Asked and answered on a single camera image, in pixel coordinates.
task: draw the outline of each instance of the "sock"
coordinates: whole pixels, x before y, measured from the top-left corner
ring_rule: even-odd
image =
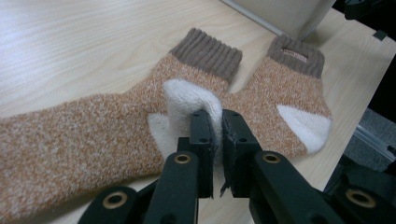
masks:
[[[262,149],[288,158],[323,148],[332,127],[322,97],[323,54],[278,36],[246,88],[220,93],[223,107],[240,113]]]
[[[122,180],[158,174],[164,157],[148,116],[166,111],[162,84],[181,77],[225,90],[241,58],[240,50],[191,29],[147,79],[124,94],[97,94],[0,119],[0,223]]]

